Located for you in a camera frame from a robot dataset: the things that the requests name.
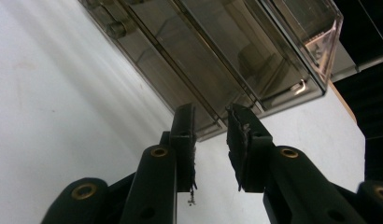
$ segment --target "white surface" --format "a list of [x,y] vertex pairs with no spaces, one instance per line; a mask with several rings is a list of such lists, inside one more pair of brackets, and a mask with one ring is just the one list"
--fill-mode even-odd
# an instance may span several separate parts
[[[74,1],[0,2],[0,223],[38,223],[69,183],[112,184],[169,130],[172,115]],[[329,180],[355,190],[364,138],[329,89],[262,121]],[[267,223],[262,195],[237,192],[225,135],[197,144],[197,205],[178,223]]]

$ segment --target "transparent plastic container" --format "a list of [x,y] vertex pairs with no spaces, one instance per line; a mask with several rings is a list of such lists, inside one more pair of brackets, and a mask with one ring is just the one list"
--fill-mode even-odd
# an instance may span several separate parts
[[327,0],[80,2],[170,109],[196,105],[200,140],[231,103],[263,117],[323,95],[343,20]]

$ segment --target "clear plastic box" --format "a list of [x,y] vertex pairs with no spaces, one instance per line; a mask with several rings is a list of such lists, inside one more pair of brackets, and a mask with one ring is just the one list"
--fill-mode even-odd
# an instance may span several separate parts
[[225,107],[258,117],[326,91],[343,17],[329,0],[80,0],[171,110],[196,105],[200,140]]

